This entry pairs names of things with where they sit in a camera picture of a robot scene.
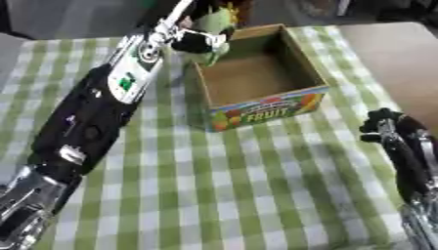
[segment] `plush toy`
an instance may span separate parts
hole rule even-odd
[[[166,17],[180,1],[155,1],[141,21],[145,32],[148,32],[157,20]],[[179,19],[180,27],[186,28],[189,32],[173,42],[172,48],[185,52],[188,58],[196,63],[215,64],[230,49],[228,41],[237,23],[237,12],[231,7],[221,7],[219,0],[194,0]]]
[[[193,28],[212,35],[224,33],[232,34],[235,30],[236,22],[237,18],[233,15],[232,10],[220,7],[215,12],[210,9],[208,14],[195,21]],[[211,66],[214,65],[221,56],[227,54],[229,50],[230,45],[225,43],[214,52],[188,55],[196,63]]]

